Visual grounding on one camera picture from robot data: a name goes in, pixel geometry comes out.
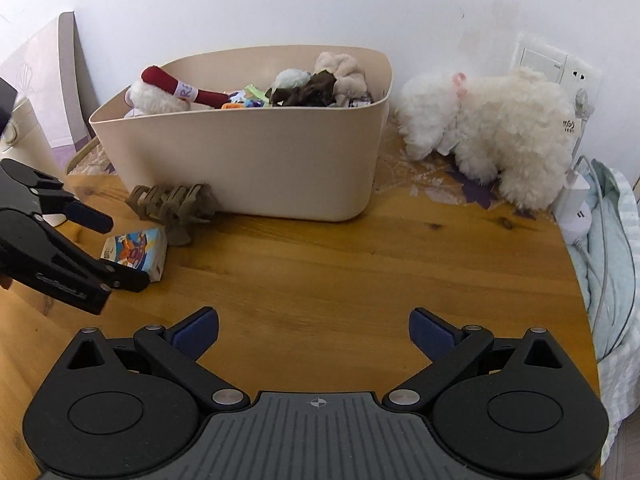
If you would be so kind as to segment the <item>white thermos bottle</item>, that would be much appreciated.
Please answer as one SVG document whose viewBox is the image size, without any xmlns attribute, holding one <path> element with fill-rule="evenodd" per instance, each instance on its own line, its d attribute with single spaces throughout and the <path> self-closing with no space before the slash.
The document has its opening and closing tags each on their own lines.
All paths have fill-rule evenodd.
<svg viewBox="0 0 640 480">
<path fill-rule="evenodd" d="M 17 98 L 12 117 L 2 132 L 1 157 L 18 160 L 66 184 L 62 168 L 58 166 L 32 103 L 26 96 Z"/>
</svg>

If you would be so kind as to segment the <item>beige plastic storage basket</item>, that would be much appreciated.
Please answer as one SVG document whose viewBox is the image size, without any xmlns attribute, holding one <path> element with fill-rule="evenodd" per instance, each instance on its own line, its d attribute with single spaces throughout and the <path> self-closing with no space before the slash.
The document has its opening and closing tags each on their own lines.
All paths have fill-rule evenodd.
<svg viewBox="0 0 640 480">
<path fill-rule="evenodd" d="M 333 47 L 363 68 L 372 104 L 356 108 L 277 107 L 128 117 L 122 93 L 90 125 L 122 183 L 206 184 L 236 214 L 345 221 L 369 203 L 393 88 L 388 57 Z"/>
</svg>

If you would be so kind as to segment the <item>taupe hair claw clip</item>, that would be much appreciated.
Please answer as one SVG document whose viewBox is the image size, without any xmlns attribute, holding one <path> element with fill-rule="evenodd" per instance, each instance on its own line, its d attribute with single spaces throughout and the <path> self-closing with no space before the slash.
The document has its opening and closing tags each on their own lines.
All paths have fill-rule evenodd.
<svg viewBox="0 0 640 480">
<path fill-rule="evenodd" d="M 174 188 L 137 185 L 125 203 L 141 219 L 165 229 L 169 246 L 189 246 L 192 226 L 206 224 L 221 210 L 207 184 L 177 185 Z"/>
</svg>

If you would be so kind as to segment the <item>white fluffy plush toy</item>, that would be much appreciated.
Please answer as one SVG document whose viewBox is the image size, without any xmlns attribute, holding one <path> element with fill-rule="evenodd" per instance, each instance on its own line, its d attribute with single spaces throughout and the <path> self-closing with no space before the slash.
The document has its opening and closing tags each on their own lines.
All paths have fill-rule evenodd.
<svg viewBox="0 0 640 480">
<path fill-rule="evenodd" d="M 454 155 L 465 177 L 496 181 L 503 199 L 525 210 L 554 202 L 578 138 L 575 105 L 528 67 L 474 79 L 415 76 L 401 89 L 397 116 L 408 159 Z"/>
</svg>

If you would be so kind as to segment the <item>purple white flat board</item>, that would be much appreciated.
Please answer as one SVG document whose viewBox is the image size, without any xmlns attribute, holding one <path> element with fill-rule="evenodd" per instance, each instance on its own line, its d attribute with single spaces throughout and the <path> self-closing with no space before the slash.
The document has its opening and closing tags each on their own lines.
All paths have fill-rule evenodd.
<svg viewBox="0 0 640 480">
<path fill-rule="evenodd" d="M 17 98 L 32 103 L 64 176 L 67 163 L 90 141 L 80 106 L 75 36 L 74 14 L 64 12 L 1 63 L 1 78 Z"/>
</svg>

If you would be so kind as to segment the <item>red white plush slipper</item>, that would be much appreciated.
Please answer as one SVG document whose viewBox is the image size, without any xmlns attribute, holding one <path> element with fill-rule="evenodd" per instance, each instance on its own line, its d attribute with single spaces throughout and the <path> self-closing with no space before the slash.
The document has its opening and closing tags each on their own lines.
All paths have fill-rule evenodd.
<svg viewBox="0 0 640 480">
<path fill-rule="evenodd" d="M 230 100 L 228 94 L 194 87 L 156 65 L 142 70 L 125 92 L 126 104 L 143 115 L 186 112 L 193 103 L 219 110 Z"/>
</svg>

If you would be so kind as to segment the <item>white wall socket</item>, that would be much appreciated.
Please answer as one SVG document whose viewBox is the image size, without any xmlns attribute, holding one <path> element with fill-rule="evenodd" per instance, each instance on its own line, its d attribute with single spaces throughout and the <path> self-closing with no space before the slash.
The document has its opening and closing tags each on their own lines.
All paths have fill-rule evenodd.
<svg viewBox="0 0 640 480">
<path fill-rule="evenodd" d="M 548 81 L 559 84 L 570 96 L 584 89 L 594 100 L 600 90 L 600 70 L 534 36 L 518 36 L 512 66 L 525 66 L 544 74 Z"/>
</svg>

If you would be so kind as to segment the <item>colourful cartoon card box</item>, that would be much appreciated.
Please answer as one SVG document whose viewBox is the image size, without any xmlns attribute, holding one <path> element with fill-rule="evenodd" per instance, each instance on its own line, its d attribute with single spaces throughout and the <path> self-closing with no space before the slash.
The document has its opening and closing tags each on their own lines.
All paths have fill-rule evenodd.
<svg viewBox="0 0 640 480">
<path fill-rule="evenodd" d="M 149 274 L 151 282 L 159 282 L 164 272 L 167 248 L 164 228 L 145 229 L 108 238 L 101 258 L 144 271 Z"/>
</svg>

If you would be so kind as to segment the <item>light blue bedding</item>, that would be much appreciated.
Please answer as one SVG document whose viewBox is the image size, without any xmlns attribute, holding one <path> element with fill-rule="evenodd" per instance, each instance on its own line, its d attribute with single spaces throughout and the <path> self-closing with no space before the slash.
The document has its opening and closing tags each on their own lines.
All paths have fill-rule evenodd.
<svg viewBox="0 0 640 480">
<path fill-rule="evenodd" d="M 608 413 L 601 460 L 639 407 L 639 213 L 624 175 L 593 160 L 582 170 L 592 214 L 588 233 L 567 247 L 584 298 Z"/>
</svg>

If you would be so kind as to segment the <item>orange plush pouch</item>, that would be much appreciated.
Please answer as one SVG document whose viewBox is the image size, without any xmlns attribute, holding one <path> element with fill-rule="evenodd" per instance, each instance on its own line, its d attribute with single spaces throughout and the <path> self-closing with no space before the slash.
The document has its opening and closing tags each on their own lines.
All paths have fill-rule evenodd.
<svg viewBox="0 0 640 480">
<path fill-rule="evenodd" d="M 229 102 L 224 103 L 221 107 L 222 110 L 244 110 L 244 108 L 249 108 L 249 102 Z"/>
</svg>

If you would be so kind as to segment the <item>pink fluffy plush item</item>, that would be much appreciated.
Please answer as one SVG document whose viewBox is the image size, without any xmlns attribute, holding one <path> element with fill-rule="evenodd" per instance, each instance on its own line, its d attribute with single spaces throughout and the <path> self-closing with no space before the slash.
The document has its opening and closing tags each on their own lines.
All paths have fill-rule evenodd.
<svg viewBox="0 0 640 480">
<path fill-rule="evenodd" d="M 347 53 L 321 52 L 314 63 L 316 74 L 326 70 L 335 78 L 333 95 L 339 107 L 349 107 L 352 101 L 367 99 L 366 74 L 356 58 Z"/>
</svg>

